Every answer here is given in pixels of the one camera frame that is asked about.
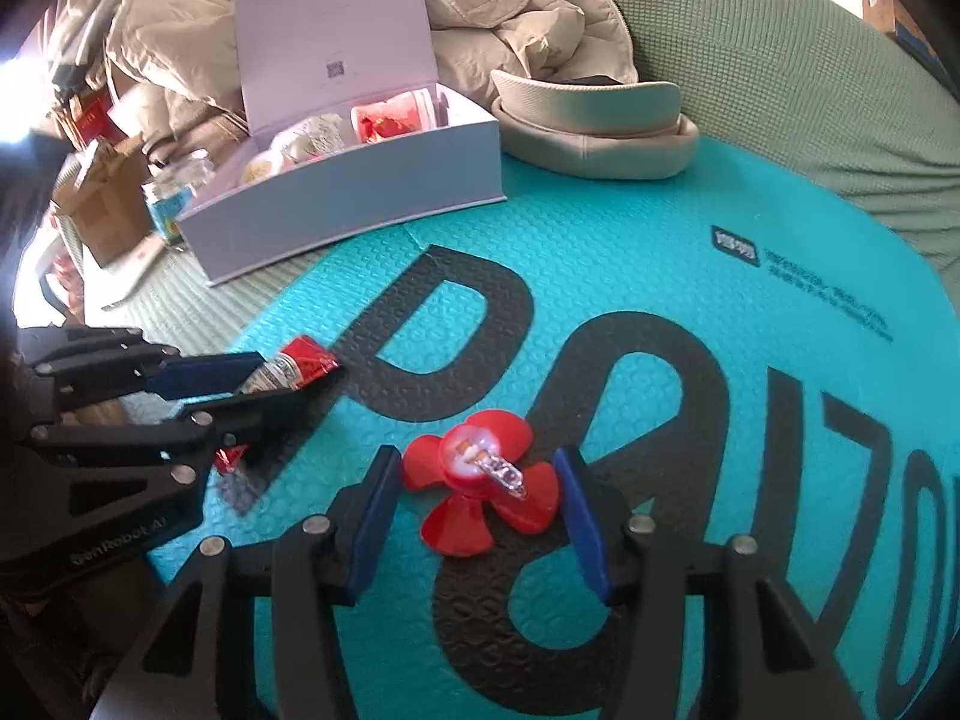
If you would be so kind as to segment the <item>white smartphone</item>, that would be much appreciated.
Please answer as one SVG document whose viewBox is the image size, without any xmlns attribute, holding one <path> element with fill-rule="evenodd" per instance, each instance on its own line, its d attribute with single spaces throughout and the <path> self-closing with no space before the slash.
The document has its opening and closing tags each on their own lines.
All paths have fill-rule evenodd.
<svg viewBox="0 0 960 720">
<path fill-rule="evenodd" d="M 107 265 L 94 260 L 91 250 L 83 247 L 83 283 L 88 309 L 112 309 L 130 298 L 146 273 L 166 250 L 158 232 L 151 232 L 127 254 L 119 255 Z"/>
</svg>

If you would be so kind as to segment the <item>red box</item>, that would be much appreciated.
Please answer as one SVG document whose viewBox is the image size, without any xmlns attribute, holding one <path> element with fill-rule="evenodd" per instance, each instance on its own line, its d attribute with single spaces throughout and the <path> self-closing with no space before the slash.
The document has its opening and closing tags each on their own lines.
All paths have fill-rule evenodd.
<svg viewBox="0 0 960 720">
<path fill-rule="evenodd" d="M 57 109 L 60 128 L 76 151 L 83 151 L 99 138 L 111 145 L 117 145 L 125 138 L 116 122 L 109 117 L 111 107 L 109 91 L 101 88 L 85 94 L 75 94 L 68 103 Z"/>
</svg>

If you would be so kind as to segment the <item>printed cardboard carton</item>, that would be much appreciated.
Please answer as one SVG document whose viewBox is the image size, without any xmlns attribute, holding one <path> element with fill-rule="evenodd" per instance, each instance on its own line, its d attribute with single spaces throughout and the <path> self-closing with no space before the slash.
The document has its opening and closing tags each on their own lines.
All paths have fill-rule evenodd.
<svg viewBox="0 0 960 720">
<path fill-rule="evenodd" d="M 937 59 L 924 32 L 900 0 L 862 0 L 862 20 L 903 49 Z"/>
</svg>

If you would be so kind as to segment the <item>pink white canister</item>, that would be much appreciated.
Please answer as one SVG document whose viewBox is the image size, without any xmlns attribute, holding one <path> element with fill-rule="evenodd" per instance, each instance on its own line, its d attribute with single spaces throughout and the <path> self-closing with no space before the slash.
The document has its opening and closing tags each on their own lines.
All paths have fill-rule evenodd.
<svg viewBox="0 0 960 720">
<path fill-rule="evenodd" d="M 438 127 L 436 101 L 429 89 L 412 89 L 379 103 L 353 107 L 350 121 L 361 143 L 428 132 Z"/>
</svg>

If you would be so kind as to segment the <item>red ketchup sachet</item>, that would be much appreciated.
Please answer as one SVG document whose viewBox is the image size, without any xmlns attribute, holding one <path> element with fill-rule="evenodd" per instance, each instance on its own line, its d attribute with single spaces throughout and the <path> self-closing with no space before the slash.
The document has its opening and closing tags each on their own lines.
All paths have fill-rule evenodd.
<svg viewBox="0 0 960 720">
<path fill-rule="evenodd" d="M 286 429 L 299 427 L 306 419 L 306 400 L 295 395 L 313 383 L 330 379 L 340 369 L 340 361 L 319 341 L 298 335 L 282 346 L 270 359 L 254 369 L 238 387 L 233 397 L 285 392 L 281 399 L 286 406 Z"/>
</svg>

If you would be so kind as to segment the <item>white round pod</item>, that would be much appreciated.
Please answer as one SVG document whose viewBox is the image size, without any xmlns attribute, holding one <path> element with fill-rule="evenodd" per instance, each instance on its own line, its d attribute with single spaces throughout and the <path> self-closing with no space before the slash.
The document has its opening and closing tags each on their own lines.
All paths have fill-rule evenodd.
<svg viewBox="0 0 960 720">
<path fill-rule="evenodd" d="M 262 153 L 256 154 L 249 163 L 247 163 L 239 176 L 241 185 L 256 184 L 257 182 L 267 181 L 270 177 L 278 176 L 285 171 L 285 154 L 273 149 L 266 149 Z"/>
</svg>

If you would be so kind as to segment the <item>white patterned wipe packet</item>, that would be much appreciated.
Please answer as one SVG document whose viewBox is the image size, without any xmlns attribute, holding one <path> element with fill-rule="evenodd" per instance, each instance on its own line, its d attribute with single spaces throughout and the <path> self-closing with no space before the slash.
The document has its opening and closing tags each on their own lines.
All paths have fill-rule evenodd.
<svg viewBox="0 0 960 720">
<path fill-rule="evenodd" d="M 311 115 L 278 132 L 270 143 L 291 164 L 324 160 L 347 146 L 347 129 L 338 114 Z"/>
</svg>

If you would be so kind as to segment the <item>teal foam mat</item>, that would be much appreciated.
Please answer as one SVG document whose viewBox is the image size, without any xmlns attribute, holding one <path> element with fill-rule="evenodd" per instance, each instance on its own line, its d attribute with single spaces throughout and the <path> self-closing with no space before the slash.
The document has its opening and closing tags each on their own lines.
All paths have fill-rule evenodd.
<svg viewBox="0 0 960 720">
<path fill-rule="evenodd" d="M 905 715 L 958 628 L 958 317 L 928 262 L 719 142 L 662 184 L 503 184 L 337 245 L 252 320 L 241 348 L 308 335 L 345 374 L 260 486 L 210 484 L 202 533 L 275 538 L 377 447 L 500 408 L 661 527 L 753 536 L 867 717 Z"/>
</svg>

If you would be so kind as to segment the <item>brown cardboard box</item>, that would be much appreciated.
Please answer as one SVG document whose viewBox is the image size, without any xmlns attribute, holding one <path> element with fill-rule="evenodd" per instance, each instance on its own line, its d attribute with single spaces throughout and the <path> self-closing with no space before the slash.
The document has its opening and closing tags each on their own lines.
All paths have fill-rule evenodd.
<svg viewBox="0 0 960 720">
<path fill-rule="evenodd" d="M 117 145 L 96 138 L 65 163 L 53 189 L 53 214 L 99 266 L 109 265 L 153 231 L 142 192 L 148 179 L 142 138 Z"/>
</svg>

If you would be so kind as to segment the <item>beige cap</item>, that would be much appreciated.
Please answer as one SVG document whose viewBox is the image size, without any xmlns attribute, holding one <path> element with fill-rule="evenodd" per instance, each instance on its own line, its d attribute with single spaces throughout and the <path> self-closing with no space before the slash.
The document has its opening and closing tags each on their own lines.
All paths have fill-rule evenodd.
<svg viewBox="0 0 960 720">
<path fill-rule="evenodd" d="M 692 164 L 700 131 L 674 83 L 491 74 L 501 146 L 516 160 L 596 181 L 663 181 Z"/>
</svg>

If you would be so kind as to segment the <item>brown quilted garment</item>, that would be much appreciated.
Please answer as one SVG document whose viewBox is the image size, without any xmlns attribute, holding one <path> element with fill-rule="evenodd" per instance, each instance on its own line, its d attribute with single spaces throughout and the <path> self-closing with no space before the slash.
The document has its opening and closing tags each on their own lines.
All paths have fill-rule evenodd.
<svg viewBox="0 0 960 720">
<path fill-rule="evenodd" d="M 149 164 L 163 167 L 177 163 L 195 151 L 205 151 L 213 166 L 220 167 L 247 142 L 247 138 L 249 130 L 240 115 L 213 109 L 182 132 L 151 138 L 143 145 L 142 153 Z"/>
</svg>

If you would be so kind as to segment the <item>red gold snack packet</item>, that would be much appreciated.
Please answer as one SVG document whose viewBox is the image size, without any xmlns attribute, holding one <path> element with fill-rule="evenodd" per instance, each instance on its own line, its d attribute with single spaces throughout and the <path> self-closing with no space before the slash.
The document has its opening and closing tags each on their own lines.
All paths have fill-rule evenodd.
<svg viewBox="0 0 960 720">
<path fill-rule="evenodd" d="M 364 143 L 423 132 L 425 128 L 416 107 L 366 107 L 358 115 L 358 135 Z"/>
</svg>

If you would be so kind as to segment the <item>clear glass jar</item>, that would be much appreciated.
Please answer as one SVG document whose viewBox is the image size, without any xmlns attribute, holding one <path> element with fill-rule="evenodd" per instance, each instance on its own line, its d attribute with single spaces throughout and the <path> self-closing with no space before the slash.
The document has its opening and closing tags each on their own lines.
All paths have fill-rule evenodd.
<svg viewBox="0 0 960 720">
<path fill-rule="evenodd" d="M 215 166 L 206 149 L 197 149 L 168 164 L 142 185 L 149 217 L 166 245 L 184 238 L 179 216 L 215 176 Z"/>
</svg>

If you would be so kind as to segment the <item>red plastic propeller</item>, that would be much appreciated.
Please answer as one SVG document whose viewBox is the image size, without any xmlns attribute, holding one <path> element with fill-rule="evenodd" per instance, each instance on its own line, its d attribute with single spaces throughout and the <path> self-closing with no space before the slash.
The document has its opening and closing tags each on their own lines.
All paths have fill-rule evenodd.
<svg viewBox="0 0 960 720">
<path fill-rule="evenodd" d="M 446 557 L 487 554 L 494 539 L 486 511 L 523 535 L 550 527 L 560 483 L 550 463 L 524 465 L 532 442 L 530 424 L 505 410 L 478 411 L 442 436 L 412 440 L 402 454 L 405 488 L 448 489 L 421 523 L 421 541 Z"/>
</svg>

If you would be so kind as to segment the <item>open white gift box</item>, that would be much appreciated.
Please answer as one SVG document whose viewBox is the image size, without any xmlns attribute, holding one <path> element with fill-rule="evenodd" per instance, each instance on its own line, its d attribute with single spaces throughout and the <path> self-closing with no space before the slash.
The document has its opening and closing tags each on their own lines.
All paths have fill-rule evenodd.
<svg viewBox="0 0 960 720">
<path fill-rule="evenodd" d="M 503 200 L 500 126 L 438 82 L 425 0 L 233 0 L 251 137 L 179 216 L 220 284 L 389 224 Z M 241 185 L 275 135 L 317 114 L 348 117 L 427 88 L 446 125 L 363 145 Z"/>
</svg>

